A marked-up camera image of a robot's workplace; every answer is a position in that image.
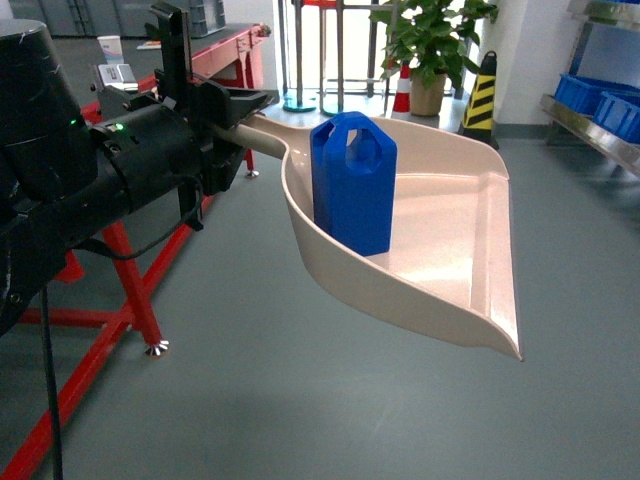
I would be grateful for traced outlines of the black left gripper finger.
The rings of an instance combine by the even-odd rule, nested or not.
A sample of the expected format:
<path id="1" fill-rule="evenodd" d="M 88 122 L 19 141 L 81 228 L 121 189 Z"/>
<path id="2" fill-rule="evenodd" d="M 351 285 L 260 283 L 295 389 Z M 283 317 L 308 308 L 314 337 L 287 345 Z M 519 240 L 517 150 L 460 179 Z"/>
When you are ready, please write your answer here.
<path id="1" fill-rule="evenodd" d="M 219 125 L 232 128 L 242 120 L 269 106 L 273 96 L 266 91 L 243 88 L 224 88 Z"/>

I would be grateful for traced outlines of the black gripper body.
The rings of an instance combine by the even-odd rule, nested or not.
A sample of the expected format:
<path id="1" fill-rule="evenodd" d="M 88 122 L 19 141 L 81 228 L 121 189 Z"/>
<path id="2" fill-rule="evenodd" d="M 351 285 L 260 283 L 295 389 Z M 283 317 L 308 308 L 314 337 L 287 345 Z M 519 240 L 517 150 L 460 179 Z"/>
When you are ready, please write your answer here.
<path id="1" fill-rule="evenodd" d="M 202 184 L 202 149 L 214 140 L 154 96 L 108 86 L 97 92 L 102 121 L 90 128 L 97 150 L 96 189 L 109 206 L 145 206 L 181 188 L 182 206 Z"/>

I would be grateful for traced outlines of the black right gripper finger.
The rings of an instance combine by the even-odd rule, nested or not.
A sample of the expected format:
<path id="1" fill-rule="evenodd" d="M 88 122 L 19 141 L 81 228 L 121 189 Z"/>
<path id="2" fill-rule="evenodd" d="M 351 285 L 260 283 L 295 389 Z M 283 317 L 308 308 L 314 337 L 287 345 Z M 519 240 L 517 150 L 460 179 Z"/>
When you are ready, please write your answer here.
<path id="1" fill-rule="evenodd" d="M 202 149 L 202 185 L 205 195 L 225 192 L 233 183 L 247 149 L 216 139 Z"/>

